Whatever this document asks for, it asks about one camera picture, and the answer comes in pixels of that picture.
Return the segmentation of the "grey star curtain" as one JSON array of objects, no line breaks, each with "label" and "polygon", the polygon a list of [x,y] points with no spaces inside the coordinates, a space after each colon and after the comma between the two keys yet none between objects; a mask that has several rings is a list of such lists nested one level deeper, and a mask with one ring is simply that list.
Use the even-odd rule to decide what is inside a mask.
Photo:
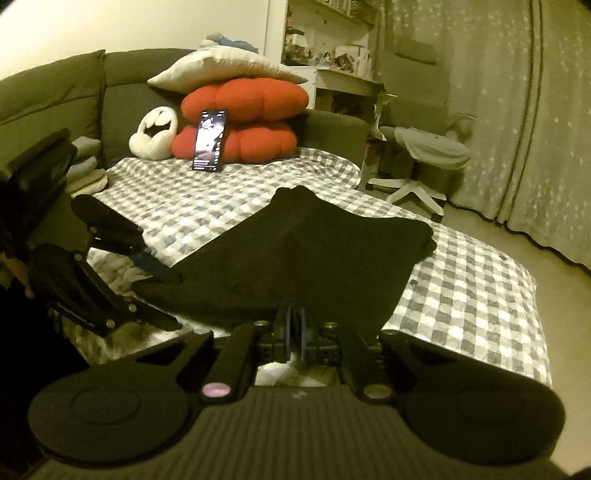
[{"label": "grey star curtain", "polygon": [[451,202],[590,262],[590,5],[381,1],[378,50],[434,46],[449,108],[474,117]]}]

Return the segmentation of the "cream white pillow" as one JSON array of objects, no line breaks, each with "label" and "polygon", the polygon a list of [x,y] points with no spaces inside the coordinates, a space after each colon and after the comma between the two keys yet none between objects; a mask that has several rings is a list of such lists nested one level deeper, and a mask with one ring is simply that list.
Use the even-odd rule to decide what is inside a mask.
[{"label": "cream white pillow", "polygon": [[286,65],[266,56],[229,46],[195,50],[149,78],[147,83],[162,90],[190,93],[202,86],[238,78],[270,78],[304,84],[307,79]]}]

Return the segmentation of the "black smartphone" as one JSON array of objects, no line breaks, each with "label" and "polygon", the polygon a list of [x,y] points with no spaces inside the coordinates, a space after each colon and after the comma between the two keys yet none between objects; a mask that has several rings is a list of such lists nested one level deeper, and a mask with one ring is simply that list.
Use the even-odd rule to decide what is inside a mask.
[{"label": "black smartphone", "polygon": [[225,125],[225,110],[205,110],[201,113],[193,143],[191,160],[193,171],[216,172],[219,170]]}]

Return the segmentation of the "orange flower cushion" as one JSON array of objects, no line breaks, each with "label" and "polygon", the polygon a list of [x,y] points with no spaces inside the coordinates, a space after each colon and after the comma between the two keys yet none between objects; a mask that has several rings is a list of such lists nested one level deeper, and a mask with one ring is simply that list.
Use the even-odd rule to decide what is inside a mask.
[{"label": "orange flower cushion", "polygon": [[171,152],[189,160],[200,114],[223,110],[222,162],[259,164],[286,158],[297,150],[297,134],[288,122],[303,114],[307,106],[304,88],[284,80],[238,78],[202,86],[180,104],[187,124],[172,141]]}]

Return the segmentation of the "folded grey clothes stack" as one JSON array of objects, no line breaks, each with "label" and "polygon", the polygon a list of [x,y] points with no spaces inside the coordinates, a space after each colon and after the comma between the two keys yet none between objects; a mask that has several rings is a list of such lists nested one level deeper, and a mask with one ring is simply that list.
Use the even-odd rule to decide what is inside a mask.
[{"label": "folded grey clothes stack", "polygon": [[73,145],[77,153],[66,174],[65,192],[76,197],[104,190],[108,185],[108,176],[106,170],[98,165],[101,142],[80,136],[73,141]]}]

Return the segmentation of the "grey white office chair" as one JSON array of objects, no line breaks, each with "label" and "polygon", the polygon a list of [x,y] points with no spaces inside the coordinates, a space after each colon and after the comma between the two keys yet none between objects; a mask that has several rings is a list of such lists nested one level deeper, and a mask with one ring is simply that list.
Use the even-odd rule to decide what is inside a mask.
[{"label": "grey white office chair", "polygon": [[394,204],[414,195],[434,221],[444,217],[447,196],[419,179],[421,165],[458,170],[471,159],[467,125],[475,117],[449,111],[451,84],[437,49],[430,43],[397,35],[384,49],[378,72],[383,91],[374,107],[373,137],[394,147],[398,155],[413,159],[407,178],[370,178],[369,190],[390,189]]}]

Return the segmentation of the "grey white checkered quilt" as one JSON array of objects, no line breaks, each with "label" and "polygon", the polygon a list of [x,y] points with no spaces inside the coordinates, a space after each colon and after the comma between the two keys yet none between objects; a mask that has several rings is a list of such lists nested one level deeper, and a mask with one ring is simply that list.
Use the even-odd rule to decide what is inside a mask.
[{"label": "grey white checkered quilt", "polygon": [[116,293],[184,329],[228,335],[235,310],[294,304],[365,336],[396,329],[552,381],[532,275],[504,252],[356,188],[345,158],[304,148],[266,165],[193,172],[183,160],[126,158],[97,199],[137,223],[182,278],[160,285],[123,255],[87,260]]}]

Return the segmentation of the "white desk with shelves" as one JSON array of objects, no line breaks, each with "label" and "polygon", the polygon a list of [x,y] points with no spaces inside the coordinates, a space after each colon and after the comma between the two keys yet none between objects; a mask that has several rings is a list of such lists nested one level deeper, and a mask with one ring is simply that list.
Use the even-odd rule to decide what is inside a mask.
[{"label": "white desk with shelves", "polygon": [[329,110],[335,97],[373,102],[377,19],[369,1],[267,1],[264,55],[304,77],[308,107]]}]

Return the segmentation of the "black garment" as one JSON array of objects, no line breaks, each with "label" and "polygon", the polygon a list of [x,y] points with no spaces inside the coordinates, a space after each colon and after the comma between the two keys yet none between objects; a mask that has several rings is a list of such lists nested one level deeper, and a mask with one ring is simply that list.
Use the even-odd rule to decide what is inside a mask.
[{"label": "black garment", "polygon": [[373,340],[415,265],[435,249],[423,221],[362,217],[304,186],[280,188],[262,210],[175,264],[179,284],[144,279],[132,290],[161,310],[224,330],[290,306]]}]

